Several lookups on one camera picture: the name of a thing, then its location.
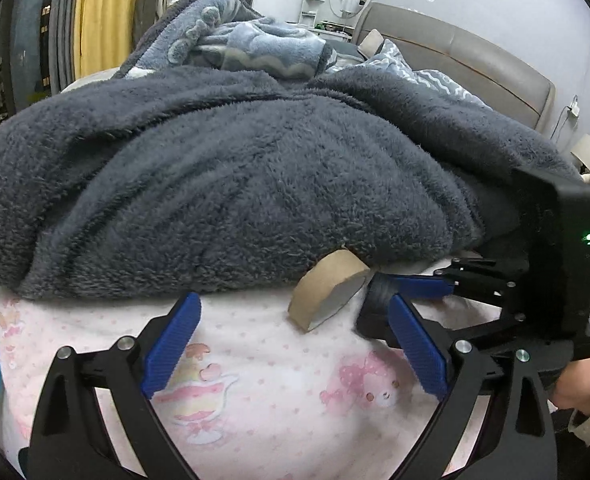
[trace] cartoon bear print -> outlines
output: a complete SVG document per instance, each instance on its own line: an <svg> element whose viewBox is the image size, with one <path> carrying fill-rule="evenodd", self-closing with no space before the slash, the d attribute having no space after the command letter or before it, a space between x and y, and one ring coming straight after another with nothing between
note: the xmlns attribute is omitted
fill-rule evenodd
<svg viewBox="0 0 590 480"><path fill-rule="evenodd" d="M402 378L412 377L412 371L408 375L406 370L408 363L400 360L400 364L400 370L395 370L375 352L365 358L344 357L319 398L333 415L346 415L355 405L364 410L390 408L398 401Z"/></svg>

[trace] pillow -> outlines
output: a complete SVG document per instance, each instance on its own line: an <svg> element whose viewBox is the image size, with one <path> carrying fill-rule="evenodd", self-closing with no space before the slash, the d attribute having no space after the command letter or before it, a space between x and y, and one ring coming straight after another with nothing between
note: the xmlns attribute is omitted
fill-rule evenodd
<svg viewBox="0 0 590 480"><path fill-rule="evenodd" d="M363 41L361 41L358 50L364 56L366 56L366 58L371 58L381 51L381 47L383 44L384 37L379 33L379 31L376 28L374 28L366 35L366 38L364 38Z"/></svg>

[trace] wall outlet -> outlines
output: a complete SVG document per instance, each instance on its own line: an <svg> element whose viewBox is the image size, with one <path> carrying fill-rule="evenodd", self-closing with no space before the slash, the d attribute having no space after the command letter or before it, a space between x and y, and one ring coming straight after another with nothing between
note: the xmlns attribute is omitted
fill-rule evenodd
<svg viewBox="0 0 590 480"><path fill-rule="evenodd" d="M577 98L577 96L572 98L572 103L569 107L568 112L575 118L579 117L579 99Z"/></svg>

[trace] metal screw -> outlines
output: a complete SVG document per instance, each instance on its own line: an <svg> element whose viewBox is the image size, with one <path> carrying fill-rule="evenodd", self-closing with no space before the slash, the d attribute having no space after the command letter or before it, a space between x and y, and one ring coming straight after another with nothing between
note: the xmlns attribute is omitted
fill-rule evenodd
<svg viewBox="0 0 590 480"><path fill-rule="evenodd" d="M470 354L470 352L473 351L473 346L470 344L469 341L466 341L465 339L460 339L459 341L457 341L455 343L455 348L461 354Z"/></svg>
<svg viewBox="0 0 590 480"><path fill-rule="evenodd" d="M518 359L518 361L521 361L522 363L527 363L528 361L530 361L530 354L526 352L523 348L520 348L515 352L515 357Z"/></svg>
<svg viewBox="0 0 590 480"><path fill-rule="evenodd" d="M62 348L57 350L57 359L68 359L72 353L73 349L70 346L62 346Z"/></svg>
<svg viewBox="0 0 590 480"><path fill-rule="evenodd" d="M135 346L135 340L129 335L125 335L117 341L117 348L120 350L130 350L133 346Z"/></svg>

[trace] black gripper frame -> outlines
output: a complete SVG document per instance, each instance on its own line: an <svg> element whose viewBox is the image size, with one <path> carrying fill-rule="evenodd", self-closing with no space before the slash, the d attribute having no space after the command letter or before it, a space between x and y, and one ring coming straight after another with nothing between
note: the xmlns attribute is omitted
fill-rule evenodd
<svg viewBox="0 0 590 480"><path fill-rule="evenodd" d="M472 264L487 263L480 260ZM459 269L467 264L465 260L456 260L452 265L462 272ZM440 270L440 278L447 276L447 269ZM462 274L458 274L458 279L461 284ZM470 290L470 286L469 281L465 287ZM483 293L482 288L476 296ZM386 315L395 294L395 280L376 273L368 286L356 330L367 338L400 348ZM424 319L408 298L401 299L444 356L449 388L422 436L390 480L556 480L555 432L545 388L572 359L573 342L542 340L527 320L513 316L448 330ZM492 299L494 303L508 301L506 296L496 294L492 294ZM471 344L470 352L456 348L460 340ZM443 477L478 396L490 396L490 401L473 453L465 468Z"/></svg>
<svg viewBox="0 0 590 480"><path fill-rule="evenodd" d="M28 480L198 480L140 389L144 359L184 299L150 320L138 337L120 338L108 350L60 349L44 382L30 446L20 452ZM110 390L147 477L120 465L95 388Z"/></svg>

